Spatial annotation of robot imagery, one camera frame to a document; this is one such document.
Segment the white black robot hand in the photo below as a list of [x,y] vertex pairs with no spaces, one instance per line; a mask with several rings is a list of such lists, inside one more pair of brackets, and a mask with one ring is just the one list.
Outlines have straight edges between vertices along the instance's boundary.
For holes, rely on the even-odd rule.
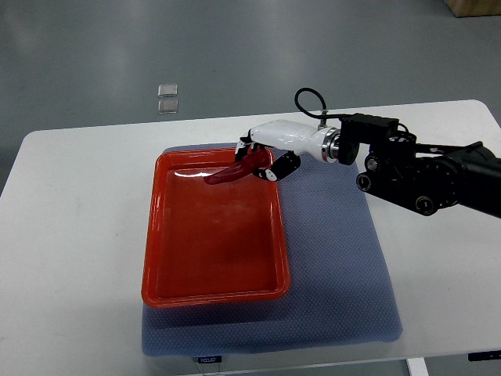
[[310,154],[316,160],[334,163],[337,160],[338,138],[341,130],[335,127],[313,128],[310,125],[286,120],[276,120],[251,128],[236,144],[235,161],[250,152],[271,147],[283,150],[267,168],[258,168],[253,174],[260,179],[276,182],[284,179],[301,166],[300,156]]

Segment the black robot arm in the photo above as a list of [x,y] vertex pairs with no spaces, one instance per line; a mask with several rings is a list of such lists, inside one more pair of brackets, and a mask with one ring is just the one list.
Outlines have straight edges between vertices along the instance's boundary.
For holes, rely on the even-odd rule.
[[356,178],[364,193],[425,216],[456,204],[500,216],[500,159],[482,142],[419,144],[399,120],[366,114],[341,117],[337,141],[343,165],[369,146]]

